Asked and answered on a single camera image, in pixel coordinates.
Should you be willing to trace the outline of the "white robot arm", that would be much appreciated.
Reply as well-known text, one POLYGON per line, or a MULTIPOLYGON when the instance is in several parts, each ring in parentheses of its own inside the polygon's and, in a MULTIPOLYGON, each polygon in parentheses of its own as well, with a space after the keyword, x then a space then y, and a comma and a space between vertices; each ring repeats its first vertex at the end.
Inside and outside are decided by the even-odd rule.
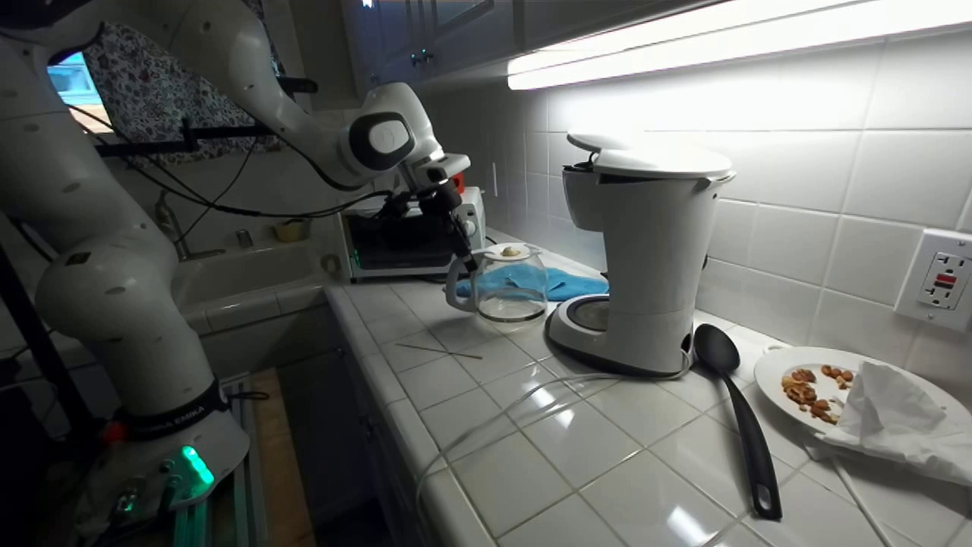
POLYGON ((124 492, 187 498, 222 484, 249 453, 222 407, 201 337, 169 282, 177 250, 94 151, 49 64, 124 26, 226 94, 335 188, 403 171, 434 210, 459 208, 451 179, 467 156, 437 143, 410 84, 369 92, 352 113, 314 115, 281 92, 261 18, 243 0, 2 0, 0 171, 2 210, 53 250, 37 308, 106 367, 130 437, 85 484, 85 501, 114 510, 124 492))

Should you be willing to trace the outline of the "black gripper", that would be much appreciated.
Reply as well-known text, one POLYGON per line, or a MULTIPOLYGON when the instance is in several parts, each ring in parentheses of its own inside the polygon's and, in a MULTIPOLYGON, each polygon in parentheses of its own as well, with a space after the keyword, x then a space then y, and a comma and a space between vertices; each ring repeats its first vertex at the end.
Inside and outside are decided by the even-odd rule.
POLYGON ((469 236, 461 224, 461 198, 449 179, 403 198, 403 227, 419 248, 445 248, 456 258, 469 256, 469 236))

